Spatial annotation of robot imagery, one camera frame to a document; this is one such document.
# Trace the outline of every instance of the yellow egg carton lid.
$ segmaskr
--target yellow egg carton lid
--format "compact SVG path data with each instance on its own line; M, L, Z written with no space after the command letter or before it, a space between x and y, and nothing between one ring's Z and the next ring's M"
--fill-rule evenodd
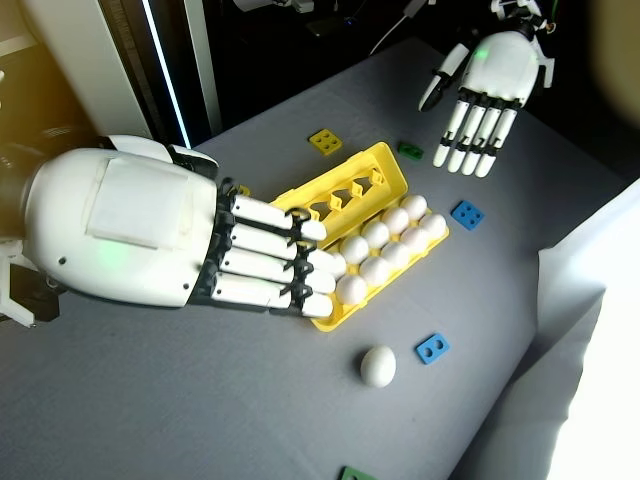
M389 146L380 142L367 150L357 153L341 165L310 182L289 190L272 202L273 205L287 210L303 207L311 216L322 221L327 229L327 238L318 246L329 252L339 250L339 240L351 235L359 235L369 219L382 216L385 209L400 204L407 193L407 181L402 175ZM330 332L355 312L367 305L369 300L380 293L387 285L407 271L418 260L440 244L449 235L445 234L429 243L427 248L412 254L409 263L391 273L389 279L379 287L369 287L365 300L357 305L343 305L338 302L335 293L330 294L333 313L328 318L314 318L311 321L323 332ZM399 235L392 235L397 241ZM372 249L370 256L379 256L380 250ZM357 274L359 267L349 265L348 274Z

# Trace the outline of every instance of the white robotic hand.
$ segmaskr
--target white robotic hand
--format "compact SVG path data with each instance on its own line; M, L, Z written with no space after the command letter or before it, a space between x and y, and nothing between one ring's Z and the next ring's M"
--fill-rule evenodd
M506 4L515 7L508 17ZM545 67L544 86L551 86L554 60L544 56L535 37L547 24L537 4L533 0L494 0L492 10L501 20L509 20L505 23L508 30L484 38L471 54L453 115L433 159L436 167L449 159L451 173L460 170L463 175L487 176L518 110L531 95L541 66ZM469 51L458 44L449 53L420 99L420 110L438 102Z
M129 136L102 146L46 162L23 187L22 255L50 282L143 305L331 314L333 257L306 210L218 189L217 163L199 152Z

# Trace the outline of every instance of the blue block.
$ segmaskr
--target blue block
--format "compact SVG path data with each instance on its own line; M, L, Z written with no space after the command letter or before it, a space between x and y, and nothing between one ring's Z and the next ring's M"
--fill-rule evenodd
M463 200L451 216L467 230L473 230L484 218L484 213L473 206L473 203Z
M440 355L449 350L449 344L439 333L430 336L426 341L416 347L416 352L420 359L429 365L435 362Z

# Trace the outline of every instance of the white led light strip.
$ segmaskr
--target white led light strip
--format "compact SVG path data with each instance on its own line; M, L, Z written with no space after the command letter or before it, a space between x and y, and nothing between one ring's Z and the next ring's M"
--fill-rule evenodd
M182 132L182 139L184 140L184 146L191 148L189 142L189 136L187 135L187 129L184 126L182 120L182 113L180 113L180 106L178 105L178 99L176 98L176 92L173 89L173 83L171 83L171 77L169 76L169 69L167 68L167 62L164 59L164 53L162 52L162 45L160 45L160 37L158 36L158 30L156 30L156 22L153 20L151 13L151 6L149 0L142 0L142 6L144 7L144 13L147 15L147 22L149 22L149 28L151 29L151 37L153 38L153 44L156 47L156 53L158 54L158 60L160 60L160 67L162 68L162 74L164 80L167 82L167 88L169 89L169 96L171 97L171 103L173 103L173 109L176 112L176 118L178 119L178 125L180 125L180 132Z

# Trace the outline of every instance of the gray tabletop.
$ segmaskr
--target gray tabletop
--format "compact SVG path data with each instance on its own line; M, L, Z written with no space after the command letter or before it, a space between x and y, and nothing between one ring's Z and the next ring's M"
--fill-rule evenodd
M61 298L36 329L0 324L3 479L333 480L351 465L381 480L443 479L464 452L536 328L537 250L621 183L526 113L484 180L430 165L451 113L417 101L441 56L410 40L198 147L222 174L270 200L378 141L410 191L447 214L467 199L486 218L451 236L333 333L303 319L211 307L160 310ZM321 128L344 142L323 157ZM413 348L441 332L431 366ZM397 356L391 385L359 380L375 344Z

